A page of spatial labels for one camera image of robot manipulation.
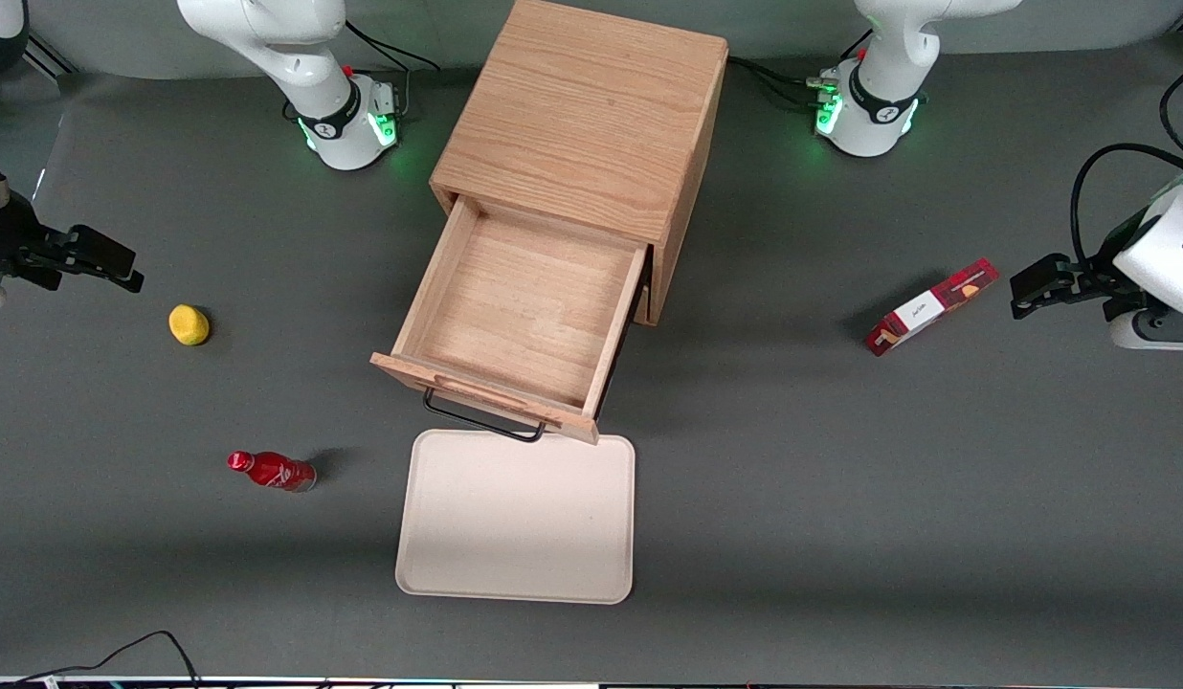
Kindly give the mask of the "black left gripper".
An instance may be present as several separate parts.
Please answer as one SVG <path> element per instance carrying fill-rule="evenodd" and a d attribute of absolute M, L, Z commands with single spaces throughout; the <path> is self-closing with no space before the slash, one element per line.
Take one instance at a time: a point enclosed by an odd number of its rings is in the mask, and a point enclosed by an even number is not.
<path fill-rule="evenodd" d="M 1103 314 L 1107 322 L 1121 315 L 1159 305 L 1146 289 L 1116 268 L 1121 250 L 1145 232 L 1144 210 L 1130 215 L 1103 240 L 1098 253 L 1082 260 L 1082 286 L 1077 286 L 1077 265 L 1067 255 L 1046 255 L 1013 276 L 1011 318 L 1028 318 L 1047 305 L 1077 304 L 1104 298 Z"/>

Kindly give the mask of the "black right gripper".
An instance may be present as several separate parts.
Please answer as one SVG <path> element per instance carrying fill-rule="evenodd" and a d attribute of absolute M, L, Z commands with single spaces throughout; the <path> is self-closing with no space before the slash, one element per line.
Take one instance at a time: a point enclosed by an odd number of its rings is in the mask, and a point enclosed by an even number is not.
<path fill-rule="evenodd" d="M 11 197 L 0 208 L 0 278 L 21 278 L 57 291 L 62 272 L 66 272 L 141 292 L 146 276 L 132 270 L 135 257 L 131 249 L 92 227 L 72 226 L 60 232 L 45 226 L 22 197 Z M 40 265 L 40 258 L 49 268 Z"/>

